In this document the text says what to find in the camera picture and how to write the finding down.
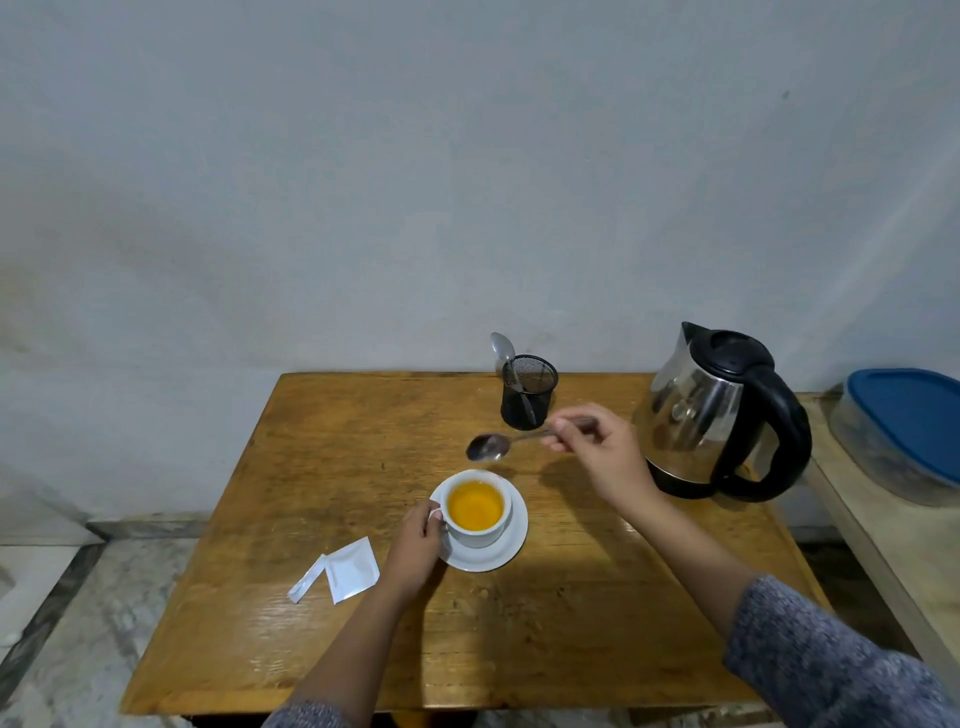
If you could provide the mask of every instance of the tea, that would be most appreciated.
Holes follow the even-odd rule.
[[[490,483],[468,480],[446,497],[446,510],[464,530],[484,531],[503,516],[503,496]]]

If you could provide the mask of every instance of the person's left hand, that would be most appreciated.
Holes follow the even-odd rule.
[[[421,500],[407,512],[380,574],[383,585],[394,591],[404,603],[417,595],[440,556],[440,529],[444,517],[437,511],[428,519],[435,508],[440,508],[440,503]]]

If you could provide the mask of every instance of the hand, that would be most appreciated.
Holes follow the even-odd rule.
[[[440,556],[440,529],[444,517],[434,500],[421,500],[407,511],[387,554],[387,563],[380,574],[380,583],[394,592],[404,603],[413,600],[426,583]]]
[[[584,434],[569,420],[593,417],[594,432]],[[662,497],[636,443],[634,426],[599,404],[565,407],[554,412],[548,424],[557,436],[542,442],[557,452],[573,452],[583,463],[597,494],[621,511],[631,502]]]

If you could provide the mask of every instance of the tea bag wrapper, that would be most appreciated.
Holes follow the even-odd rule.
[[[380,569],[367,536],[326,557],[326,579],[334,604],[366,591],[379,578]]]
[[[320,558],[313,562],[313,566],[303,575],[303,579],[294,584],[294,588],[287,592],[290,601],[294,604],[299,603],[300,600],[303,599],[303,595],[306,594],[306,591],[313,586],[313,582],[317,580],[317,577],[324,572],[325,568],[326,554],[322,553],[320,554]]]

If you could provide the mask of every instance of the spoon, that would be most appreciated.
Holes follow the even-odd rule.
[[[510,342],[510,339],[496,331],[490,335],[490,343],[493,346],[493,353],[496,354],[496,358],[503,359],[506,362],[505,367],[507,371],[510,372],[510,379],[512,381],[507,382],[507,386],[520,393],[520,399],[523,400],[523,411],[526,412],[527,420],[530,421],[531,425],[536,426],[537,415],[534,414],[534,406],[530,403],[530,400],[527,399],[526,394],[524,394],[523,384],[520,383],[520,377],[517,376],[516,369],[514,369],[514,357],[516,357],[514,345]]]
[[[596,429],[597,421],[593,417],[574,417],[570,421],[574,423],[581,432],[590,432]],[[516,437],[501,435],[497,432],[488,432],[485,435],[477,435],[470,444],[467,445],[467,458],[469,460],[499,460],[508,452],[510,445],[518,443],[520,440],[532,440],[535,437],[548,437],[556,435],[551,427],[538,430],[537,432],[525,432]]]

